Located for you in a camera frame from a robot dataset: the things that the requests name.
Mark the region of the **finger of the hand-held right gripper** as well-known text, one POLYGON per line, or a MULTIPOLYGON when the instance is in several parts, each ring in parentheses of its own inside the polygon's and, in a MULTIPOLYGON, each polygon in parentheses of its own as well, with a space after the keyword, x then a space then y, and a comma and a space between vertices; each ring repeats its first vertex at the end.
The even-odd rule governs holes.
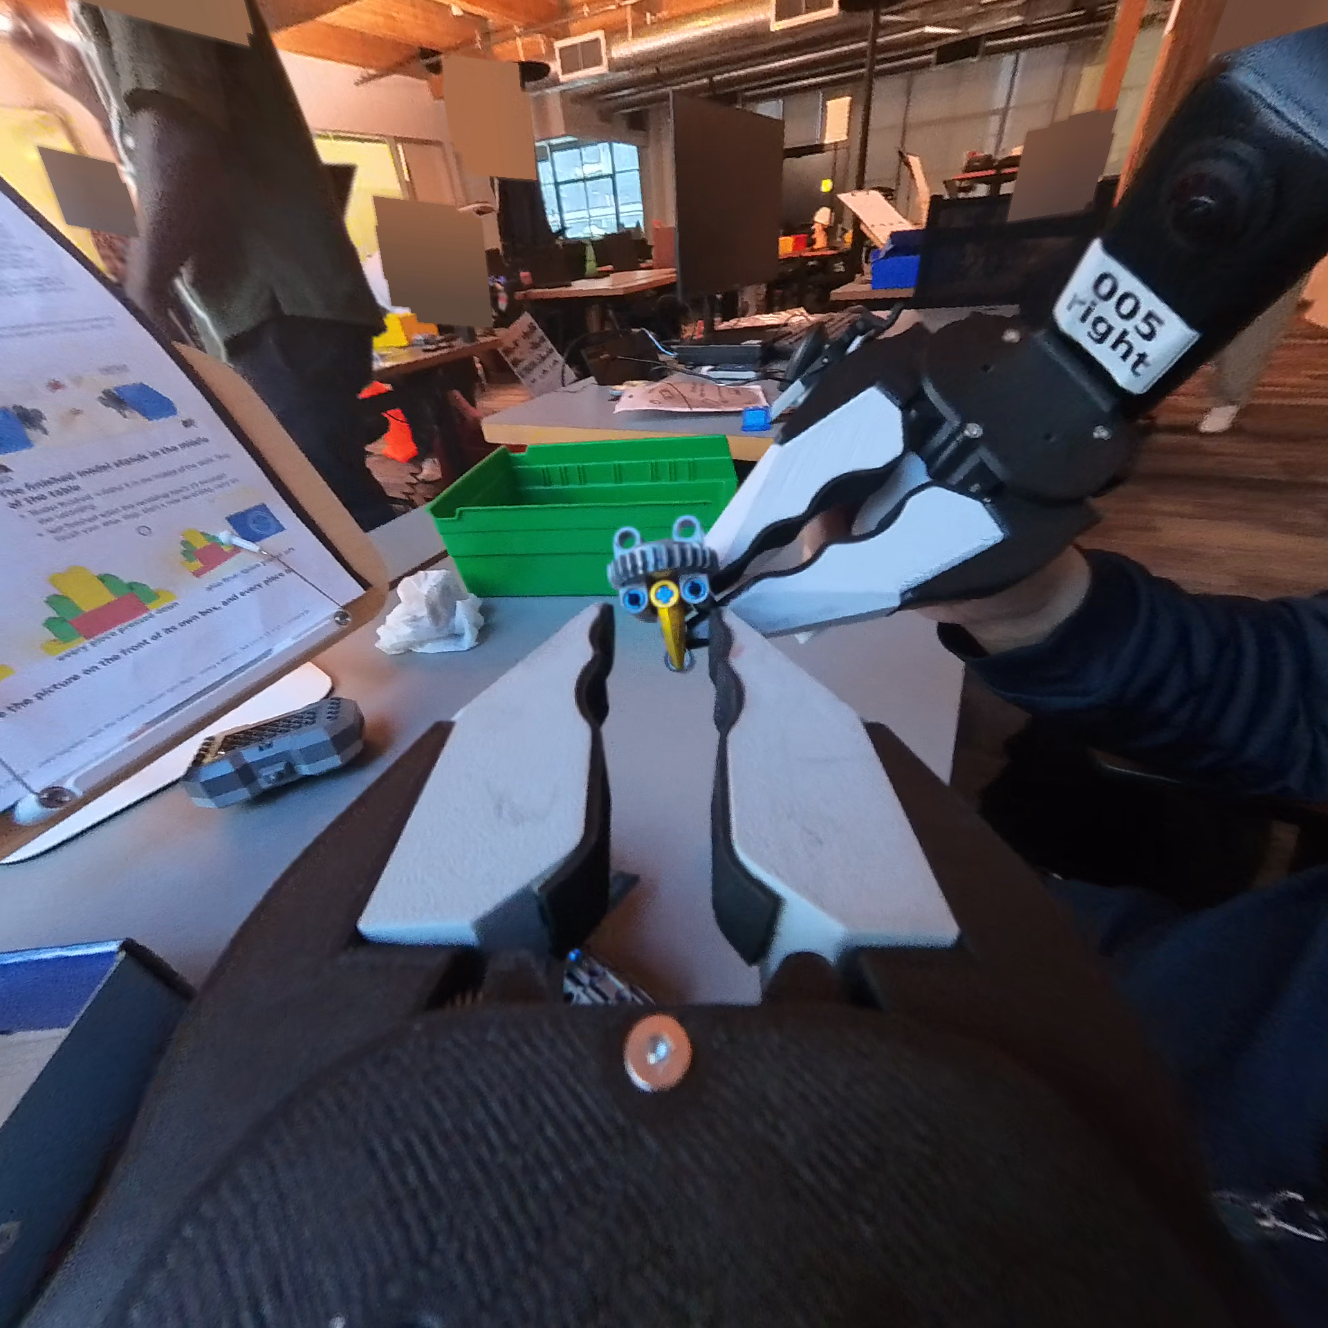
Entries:
POLYGON ((757 573, 726 610, 765 637, 882 620, 1004 539, 1008 524, 992 502, 941 486, 921 456, 904 456, 863 502, 850 537, 830 539, 791 571, 757 573))
POLYGON ((722 573, 785 549, 820 514, 880 490, 907 452, 904 410, 863 390, 791 442, 774 443, 708 532, 722 573))

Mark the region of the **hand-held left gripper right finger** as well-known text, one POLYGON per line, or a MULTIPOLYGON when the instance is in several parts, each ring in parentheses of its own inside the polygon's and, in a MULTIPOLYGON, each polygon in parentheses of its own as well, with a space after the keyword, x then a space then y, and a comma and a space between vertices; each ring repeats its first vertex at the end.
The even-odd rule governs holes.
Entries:
POLYGON ((794 954, 949 952, 959 925, 866 722, 729 610, 709 617, 712 915, 763 984, 794 954))

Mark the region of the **grey toy gear assembly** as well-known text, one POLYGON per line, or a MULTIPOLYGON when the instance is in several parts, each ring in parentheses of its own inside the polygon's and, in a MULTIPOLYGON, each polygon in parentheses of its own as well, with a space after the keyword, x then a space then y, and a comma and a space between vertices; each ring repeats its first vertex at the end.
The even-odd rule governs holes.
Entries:
POLYGON ((619 527, 607 567, 619 607, 637 622, 653 622, 669 673, 689 673, 694 628, 708 617, 721 571, 700 518, 682 516, 668 539, 644 539, 636 527, 619 527))

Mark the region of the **yellow grey toy bulldozer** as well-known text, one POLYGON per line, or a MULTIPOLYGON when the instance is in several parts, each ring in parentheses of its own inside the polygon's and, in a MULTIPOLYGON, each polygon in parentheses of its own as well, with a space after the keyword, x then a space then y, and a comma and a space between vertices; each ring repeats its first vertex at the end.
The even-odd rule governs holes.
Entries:
POLYGON ((562 1000, 573 1008, 657 1005, 640 986, 584 948, 572 952, 563 961, 562 1000))

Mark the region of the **green plastic bin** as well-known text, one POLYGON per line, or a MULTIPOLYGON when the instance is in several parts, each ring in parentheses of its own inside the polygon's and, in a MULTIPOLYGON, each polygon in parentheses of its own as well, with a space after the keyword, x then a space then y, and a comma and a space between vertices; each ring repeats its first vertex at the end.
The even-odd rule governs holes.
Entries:
POLYGON ((644 543, 672 537, 678 518, 709 528, 737 490, 721 435, 536 443, 495 452, 427 514, 471 595, 607 599, 623 527, 644 543))

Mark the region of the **person's right forearm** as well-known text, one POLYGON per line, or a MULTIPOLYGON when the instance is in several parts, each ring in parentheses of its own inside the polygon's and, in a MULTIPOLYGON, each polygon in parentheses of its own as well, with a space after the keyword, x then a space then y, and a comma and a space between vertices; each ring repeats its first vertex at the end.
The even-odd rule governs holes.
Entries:
POLYGON ((988 656, 941 644, 1004 701, 1095 749, 1247 796, 1326 803, 1326 595, 1190 592, 1085 553, 1085 607, 1044 644, 988 656))

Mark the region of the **person's right hand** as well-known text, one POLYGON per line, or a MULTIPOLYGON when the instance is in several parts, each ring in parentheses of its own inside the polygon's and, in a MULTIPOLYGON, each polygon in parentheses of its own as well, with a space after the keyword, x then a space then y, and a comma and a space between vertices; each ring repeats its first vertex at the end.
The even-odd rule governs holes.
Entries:
POLYGON ((1032 648, 1056 634, 1087 601, 1093 567, 1069 547, 1010 591, 971 603, 933 607, 933 622, 957 628, 988 656, 1032 648))

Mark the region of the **spare grey gripper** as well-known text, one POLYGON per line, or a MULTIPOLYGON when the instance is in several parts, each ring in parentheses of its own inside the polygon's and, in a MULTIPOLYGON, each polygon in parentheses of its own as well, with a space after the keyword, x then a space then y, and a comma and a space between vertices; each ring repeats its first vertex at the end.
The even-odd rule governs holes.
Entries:
POLYGON ((882 337, 895 320, 895 308, 890 313, 850 308, 832 316, 830 321, 815 325, 794 345, 786 362, 785 390, 777 395, 777 401, 770 406, 742 410, 742 433, 754 435, 759 430, 770 430, 785 415, 789 415, 810 395, 810 390, 832 366, 838 366, 860 344, 882 337))

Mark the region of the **crumpled white tissue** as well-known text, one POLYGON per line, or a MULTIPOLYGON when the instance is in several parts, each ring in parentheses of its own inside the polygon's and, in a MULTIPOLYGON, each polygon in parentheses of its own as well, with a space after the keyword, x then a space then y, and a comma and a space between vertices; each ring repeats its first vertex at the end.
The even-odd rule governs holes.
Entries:
POLYGON ((466 654, 483 634, 483 603, 455 568, 410 573, 396 588, 398 603, 378 628, 374 648, 386 656, 466 654))

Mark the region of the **black toy part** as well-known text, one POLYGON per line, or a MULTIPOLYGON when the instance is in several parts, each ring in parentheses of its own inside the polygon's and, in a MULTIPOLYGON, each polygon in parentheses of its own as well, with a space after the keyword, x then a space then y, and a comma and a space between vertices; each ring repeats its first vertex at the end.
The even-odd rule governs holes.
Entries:
POLYGON ((326 695, 277 721, 207 739, 180 787, 202 807, 253 804, 279 788, 345 770, 362 749, 362 707, 326 695))

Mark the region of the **wooden table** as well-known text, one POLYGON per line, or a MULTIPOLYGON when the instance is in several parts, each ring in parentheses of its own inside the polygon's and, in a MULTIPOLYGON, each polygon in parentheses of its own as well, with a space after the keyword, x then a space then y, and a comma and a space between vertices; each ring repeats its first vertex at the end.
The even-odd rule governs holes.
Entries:
POLYGON ((611 387, 584 381, 492 411, 481 422, 488 443, 528 448, 536 443, 628 438, 726 438, 733 460, 757 463, 777 442, 777 425, 743 430, 738 411, 617 411, 611 387))

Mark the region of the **dark partition panel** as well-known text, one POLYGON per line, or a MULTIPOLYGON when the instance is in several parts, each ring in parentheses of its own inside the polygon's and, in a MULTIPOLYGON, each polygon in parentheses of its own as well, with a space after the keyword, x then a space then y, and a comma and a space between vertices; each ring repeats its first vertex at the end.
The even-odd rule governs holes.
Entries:
POLYGON ((785 122, 681 94, 669 112, 681 298, 769 284, 785 216, 785 122))

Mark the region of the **orange cone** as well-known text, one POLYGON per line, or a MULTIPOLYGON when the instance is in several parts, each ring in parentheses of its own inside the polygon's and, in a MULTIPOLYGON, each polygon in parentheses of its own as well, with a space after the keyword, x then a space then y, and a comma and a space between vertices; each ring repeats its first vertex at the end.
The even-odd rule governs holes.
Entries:
POLYGON ((372 381, 358 393, 358 406, 369 430, 369 448, 378 448, 380 456, 396 463, 415 463, 419 456, 419 447, 406 421, 405 395, 393 386, 372 381))

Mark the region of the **instruction sheet board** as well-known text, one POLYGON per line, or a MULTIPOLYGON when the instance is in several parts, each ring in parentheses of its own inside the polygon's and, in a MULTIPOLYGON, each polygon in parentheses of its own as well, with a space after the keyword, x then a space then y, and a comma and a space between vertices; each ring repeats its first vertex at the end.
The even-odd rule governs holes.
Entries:
POLYGON ((2 855, 369 625, 389 584, 256 390, 2 184, 2 855))

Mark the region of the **navy box base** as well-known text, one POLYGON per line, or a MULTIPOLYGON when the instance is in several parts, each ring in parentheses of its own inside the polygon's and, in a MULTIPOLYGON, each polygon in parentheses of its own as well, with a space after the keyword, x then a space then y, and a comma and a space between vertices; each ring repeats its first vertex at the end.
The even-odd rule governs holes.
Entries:
POLYGON ((2 1326, 60 1264, 192 1000, 131 939, 2 954, 2 1326))

